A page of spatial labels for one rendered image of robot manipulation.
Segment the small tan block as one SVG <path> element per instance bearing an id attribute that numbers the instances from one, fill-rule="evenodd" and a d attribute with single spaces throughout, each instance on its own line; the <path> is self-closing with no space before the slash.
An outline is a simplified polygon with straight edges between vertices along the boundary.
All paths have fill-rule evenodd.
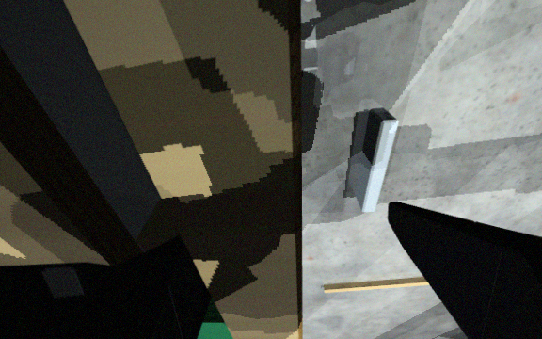
<path id="1" fill-rule="evenodd" d="M 177 235 L 179 233 L 160 198 L 136 242 L 147 251 L 157 248 Z"/>

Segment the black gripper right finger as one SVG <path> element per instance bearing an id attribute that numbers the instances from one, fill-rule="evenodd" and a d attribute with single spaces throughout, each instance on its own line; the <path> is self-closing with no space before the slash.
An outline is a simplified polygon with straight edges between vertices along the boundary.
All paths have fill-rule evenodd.
<path id="1" fill-rule="evenodd" d="M 401 202 L 388 223 L 469 339 L 542 339 L 542 236 Z"/>

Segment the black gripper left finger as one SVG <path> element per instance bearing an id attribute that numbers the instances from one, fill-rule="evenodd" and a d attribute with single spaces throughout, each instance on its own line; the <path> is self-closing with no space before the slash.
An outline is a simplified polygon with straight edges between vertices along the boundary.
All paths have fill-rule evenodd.
<path id="1" fill-rule="evenodd" d="M 210 298 L 177 235 L 117 266 L 0 266 L 0 333 L 198 339 Z"/>

